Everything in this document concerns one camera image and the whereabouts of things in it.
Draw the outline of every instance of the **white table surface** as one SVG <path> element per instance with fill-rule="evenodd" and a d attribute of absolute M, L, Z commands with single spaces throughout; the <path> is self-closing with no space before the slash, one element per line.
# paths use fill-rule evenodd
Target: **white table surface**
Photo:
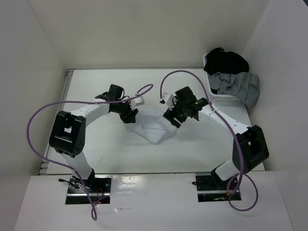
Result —
<path fill-rule="evenodd" d="M 248 212 L 233 210 L 228 202 L 197 199 L 193 173 L 112 176 L 111 202 L 97 206 L 93 221 L 90 205 L 65 205 L 69 176 L 32 176 L 15 231 L 292 231 L 273 172 L 249 173 L 259 189 L 259 201 Z M 243 178 L 242 201 L 255 200 L 250 181 Z"/>
<path fill-rule="evenodd" d="M 160 104 L 159 87 L 163 77 L 177 69 L 103 69 L 75 70 L 66 100 L 93 101 L 108 91 L 110 84 L 122 86 L 126 95 L 133 95 L 142 86 L 153 83 L 154 88 L 144 95 L 145 107 L 165 107 Z M 202 69 L 188 69 L 204 79 Z M 175 92 L 189 86 L 196 97 L 205 97 L 199 82 L 186 73 L 170 76 L 163 91 Z M 215 102 L 219 110 L 234 119 L 251 125 L 241 102 Z M 82 107 L 65 104 L 65 111 Z M 108 114 L 90 124 L 86 130 L 84 154 L 96 173 L 168 173 L 211 171 L 232 156 L 232 144 L 206 124 L 187 119 L 175 137 L 158 145 L 126 129 L 117 114 Z M 53 148 L 48 157 L 64 163 Z M 264 170 L 263 164 L 254 170 Z M 68 174 L 71 170 L 49 163 L 47 174 Z"/>

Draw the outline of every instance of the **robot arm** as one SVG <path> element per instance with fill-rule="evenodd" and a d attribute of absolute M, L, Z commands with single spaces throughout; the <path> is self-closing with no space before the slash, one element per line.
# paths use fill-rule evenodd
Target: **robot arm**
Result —
<path fill-rule="evenodd" d="M 94 102 L 119 101 L 123 91 L 123 88 L 111 85 L 109 91 L 96 96 Z M 83 153 L 86 127 L 109 112 L 118 113 L 124 123 L 135 123 L 138 113 L 136 107 L 143 104 L 143 98 L 138 97 L 123 103 L 90 104 L 72 112 L 60 111 L 56 116 L 49 144 L 69 166 L 79 172 L 86 186 L 90 187 L 95 179 L 95 172 Z"/>
<path fill-rule="evenodd" d="M 211 109 L 205 98 L 197 100 L 191 89 L 185 87 L 177 91 L 176 96 L 165 92 L 161 103 L 166 103 L 168 106 L 167 111 L 164 113 L 164 118 L 177 128 L 180 127 L 180 124 L 187 117 L 195 118 L 198 121 L 208 124 L 233 143 L 232 159 L 221 164 L 211 172 L 213 182 L 216 185 L 220 185 L 240 172 L 239 153 L 234 138 L 227 125 Z M 219 113 L 230 124 L 236 134 L 243 152 L 244 173 L 248 173 L 269 157 L 262 129 L 256 125 L 249 127 L 222 112 Z"/>

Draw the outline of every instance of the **white wall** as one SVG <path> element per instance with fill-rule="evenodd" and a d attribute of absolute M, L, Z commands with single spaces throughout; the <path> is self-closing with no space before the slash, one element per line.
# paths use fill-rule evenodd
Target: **white wall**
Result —
<path fill-rule="evenodd" d="M 0 230 L 10 231 L 40 164 L 26 142 L 27 121 L 60 98 L 65 69 L 26 0 L 1 1 L 0 31 Z M 42 113 L 31 130 L 41 153 L 55 109 Z"/>
<path fill-rule="evenodd" d="M 244 56 L 259 75 L 253 124 L 265 133 L 295 231 L 307 230 L 308 7 L 302 0 L 270 0 Z"/>
<path fill-rule="evenodd" d="M 28 0 L 66 67 L 202 66 L 242 53 L 268 0 Z"/>

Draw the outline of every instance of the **wire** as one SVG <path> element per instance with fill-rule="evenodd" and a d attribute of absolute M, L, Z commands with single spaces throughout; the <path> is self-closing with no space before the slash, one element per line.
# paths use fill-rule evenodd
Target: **wire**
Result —
<path fill-rule="evenodd" d="M 64 180 L 64 179 L 58 179 L 58 181 L 59 181 L 59 182 L 66 182 L 66 183 L 68 183 L 68 185 L 70 185 L 70 186 L 74 187 L 74 184 L 73 184 L 72 182 L 67 181 L 67 180 Z"/>
<path fill-rule="evenodd" d="M 176 98 L 173 96 L 173 97 L 172 97 L 172 103 L 175 105 L 177 102 L 174 101 L 174 100 L 176 100 Z"/>
<path fill-rule="evenodd" d="M 162 82 L 161 82 L 161 84 L 160 84 L 160 98 L 162 99 L 162 95 L 163 95 L 163 83 L 164 83 L 165 79 L 166 79 L 168 76 L 170 76 L 170 75 L 172 75 L 172 74 L 174 74 L 174 73 L 177 73 L 177 72 L 188 73 L 188 74 L 194 76 L 194 77 L 199 81 L 199 83 L 200 83 L 200 85 L 201 85 L 201 87 L 202 87 L 202 89 L 203 89 L 203 91 L 204 91 L 204 93 L 205 93 L 205 96 L 206 96 L 206 99 L 207 99 L 207 101 L 208 101 L 209 106 L 210 106 L 211 109 L 215 112 L 215 114 L 226 124 L 226 126 L 227 126 L 228 129 L 230 130 L 232 136 L 234 137 L 234 141 L 235 141 L 237 150 L 238 150 L 238 152 L 239 152 L 239 158 L 240 158 L 240 174 L 237 174 L 237 175 L 233 176 L 233 177 L 229 180 L 229 182 L 228 182 L 228 184 L 227 184 L 227 192 L 230 193 L 230 195 L 231 195 L 231 196 L 229 197 L 229 204 L 230 204 L 230 206 L 231 206 L 232 208 L 234 208 L 234 209 L 237 210 L 237 211 L 243 211 L 243 212 L 244 212 L 244 211 L 248 211 L 248 210 L 252 209 L 253 207 L 255 207 L 255 205 L 257 204 L 257 201 L 258 201 L 258 196 L 259 196 L 259 194 L 258 194 L 257 186 L 256 186 L 256 184 L 254 183 L 254 181 L 253 181 L 248 175 L 244 174 L 244 158 L 243 158 L 243 152 L 242 152 L 240 143 L 239 143 L 239 141 L 237 140 L 237 137 L 236 137 L 236 135 L 235 135 L 235 133 L 234 133 L 232 127 L 230 126 L 230 124 L 229 124 L 229 123 L 226 121 L 226 119 L 225 119 L 217 110 L 215 110 L 215 108 L 213 107 L 212 102 L 211 102 L 211 100 L 210 100 L 210 98 L 209 98 L 209 96 L 208 96 L 208 94 L 207 94 L 207 91 L 206 91 L 205 86 L 204 86 L 203 82 L 201 81 L 201 79 L 200 79 L 197 75 L 195 75 L 194 73 L 192 73 L 192 72 L 190 72 L 190 71 L 186 71 L 186 70 L 172 71 L 172 72 L 170 72 L 169 74 L 167 74 L 167 75 L 163 78 L 163 80 L 162 80 Z M 235 187 L 234 190 L 230 191 L 230 184 L 231 184 L 232 181 L 233 181 L 236 177 L 238 177 L 238 176 L 239 176 L 238 184 L 236 185 L 236 187 Z M 253 203 L 253 205 L 250 206 L 250 207 L 247 208 L 247 209 L 239 209 L 239 208 L 236 208 L 236 207 L 235 207 L 234 205 L 232 205 L 232 203 L 231 203 L 231 198 L 236 194 L 236 191 L 239 190 L 239 188 L 240 188 L 240 185 L 241 185 L 241 183 L 242 183 L 243 176 L 246 176 L 246 177 L 252 182 L 252 184 L 253 184 L 253 186 L 254 186 L 254 188 L 255 188 L 255 190 L 256 190 L 256 200 L 255 200 L 255 202 Z"/>
<path fill-rule="evenodd" d="M 125 97 L 125 89 L 123 89 L 123 96 L 121 99 L 124 99 L 124 97 Z"/>
<path fill-rule="evenodd" d="M 102 196 L 104 196 L 104 194 L 103 194 L 103 188 L 101 187 L 101 192 L 102 192 Z"/>
<path fill-rule="evenodd" d="M 122 100 L 125 99 L 125 98 L 129 98 L 129 96 L 127 96 L 127 95 L 123 96 Z"/>
<path fill-rule="evenodd" d="M 147 90 L 145 90 L 144 92 L 142 93 L 139 93 L 141 90 L 145 89 L 146 87 L 149 87 Z M 93 203 L 91 197 L 90 197 L 90 194 L 89 194 L 89 191 L 87 190 L 87 187 L 86 187 L 86 184 L 84 182 L 84 180 L 82 179 L 81 175 L 78 173 L 78 171 L 76 171 L 73 167 L 69 166 L 69 165 L 66 165 L 66 164 L 62 164 L 60 162 L 57 162 L 57 161 L 54 161 L 54 160 L 50 160 L 46 157 L 44 157 L 43 155 L 41 155 L 35 148 L 34 146 L 32 145 L 31 143 L 31 140 L 30 140 L 30 125 L 31 125 L 31 122 L 32 120 L 34 119 L 34 117 L 40 112 L 42 111 L 43 109 L 47 108 L 47 107 L 50 107 L 52 105 L 56 105 L 56 104 L 62 104 L 62 103 L 81 103 L 81 104 L 110 104 L 110 103 L 124 103 L 124 102 L 127 102 L 127 101 L 130 101 L 130 100 L 134 100 L 144 94 L 146 94 L 148 91 L 150 91 L 151 89 L 153 88 L 153 84 L 147 84 L 145 85 L 144 87 L 142 87 L 140 90 L 137 91 L 137 95 L 135 95 L 134 97 L 132 98 L 128 98 L 128 99 L 125 99 L 125 100 L 119 100 L 119 101 L 108 101 L 108 102 L 84 102 L 84 101 L 59 101 L 59 102 L 53 102 L 53 103 L 49 103 L 41 108 L 39 108 L 29 119 L 28 121 L 28 124 L 27 124 L 27 128 L 26 128 L 26 137 L 27 137 L 27 142 L 31 148 L 31 150 L 38 156 L 40 157 L 41 159 L 43 160 L 46 160 L 46 161 L 49 161 L 49 162 L 52 162 L 54 164 L 57 164 L 57 165 L 61 165 L 61 166 L 64 166 L 66 168 L 69 168 L 70 170 L 74 171 L 76 173 L 76 175 L 78 176 L 78 178 L 80 179 L 80 182 L 81 184 L 83 185 L 84 189 L 85 189 L 85 192 L 87 194 L 87 198 L 92 206 L 92 210 L 91 210 L 91 216 L 92 216 L 92 219 L 93 220 L 96 220 L 97 219 L 97 213 L 96 213 L 96 209 L 95 209 L 95 205 L 101 201 L 103 198 L 106 198 L 107 196 L 105 197 L 102 197 L 100 200 L 98 200 L 97 202 Z"/>
<path fill-rule="evenodd" d="M 98 187 L 96 186 L 96 197 L 94 199 L 95 201 L 96 201 L 97 197 L 98 197 Z"/>

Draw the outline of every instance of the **black joint housing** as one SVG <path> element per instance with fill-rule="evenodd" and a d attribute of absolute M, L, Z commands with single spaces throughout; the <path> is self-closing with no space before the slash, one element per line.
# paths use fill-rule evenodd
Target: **black joint housing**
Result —
<path fill-rule="evenodd" d="M 264 134 L 259 126 L 254 125 L 243 134 L 236 134 L 236 137 L 243 153 L 244 173 L 250 172 L 269 157 Z M 240 158 L 235 141 L 233 141 L 232 161 L 237 169 L 240 169 Z"/>
<path fill-rule="evenodd" d="M 215 188 L 217 188 L 219 190 L 225 190 L 226 187 L 227 187 L 226 183 L 229 182 L 229 180 L 231 178 L 229 178 L 227 180 L 221 180 L 220 177 L 216 173 L 216 168 L 211 171 L 211 181 L 212 181 L 213 185 L 215 186 Z"/>
<path fill-rule="evenodd" d="M 60 111 L 54 121 L 49 145 L 56 152 L 67 154 L 71 158 L 81 153 L 85 145 L 86 119 L 83 116 L 75 116 L 69 112 Z"/>
<path fill-rule="evenodd" d="M 120 101 L 124 89 L 120 86 L 111 84 L 109 91 L 96 96 L 96 99 L 103 99 L 106 101 Z M 123 103 L 111 103 L 109 105 L 109 112 L 114 112 L 120 115 L 121 120 L 125 124 L 136 123 L 136 114 L 138 110 L 132 110 L 130 101 Z"/>
<path fill-rule="evenodd" d="M 199 120 L 199 111 L 208 105 L 207 100 L 205 98 L 197 100 L 189 87 L 184 87 L 176 91 L 175 95 L 177 103 L 172 110 L 167 109 L 163 115 L 164 118 L 177 128 L 180 128 L 180 123 L 185 122 L 187 117 Z"/>

